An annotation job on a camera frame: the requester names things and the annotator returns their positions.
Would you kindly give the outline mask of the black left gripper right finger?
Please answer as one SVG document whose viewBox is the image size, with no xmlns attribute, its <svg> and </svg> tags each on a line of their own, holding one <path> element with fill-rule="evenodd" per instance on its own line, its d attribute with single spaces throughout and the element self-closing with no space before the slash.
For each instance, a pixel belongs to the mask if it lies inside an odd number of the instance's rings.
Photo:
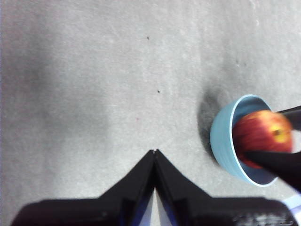
<svg viewBox="0 0 301 226">
<path fill-rule="evenodd" d="M 263 197 L 212 197 L 154 152 L 156 190 L 174 226 L 296 226 L 285 204 Z"/>
</svg>

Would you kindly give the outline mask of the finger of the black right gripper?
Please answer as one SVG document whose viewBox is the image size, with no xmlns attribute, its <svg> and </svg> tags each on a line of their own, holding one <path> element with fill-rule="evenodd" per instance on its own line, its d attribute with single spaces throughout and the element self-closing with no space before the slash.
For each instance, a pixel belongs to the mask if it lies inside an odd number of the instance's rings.
<svg viewBox="0 0 301 226">
<path fill-rule="evenodd" d="M 301 153 L 249 151 L 245 157 L 280 177 L 296 191 L 301 191 Z"/>
<path fill-rule="evenodd" d="M 301 129 L 301 106 L 277 111 L 277 113 L 284 115 L 290 121 L 294 130 Z"/>
</svg>

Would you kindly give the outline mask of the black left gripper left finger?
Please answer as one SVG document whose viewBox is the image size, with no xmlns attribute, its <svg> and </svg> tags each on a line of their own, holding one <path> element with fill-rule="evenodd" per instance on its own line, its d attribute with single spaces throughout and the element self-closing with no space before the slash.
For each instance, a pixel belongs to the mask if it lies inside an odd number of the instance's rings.
<svg viewBox="0 0 301 226">
<path fill-rule="evenodd" d="M 149 150 L 98 198 L 42 200 L 25 205 L 14 226 L 137 226 L 154 190 L 155 152 Z"/>
</svg>

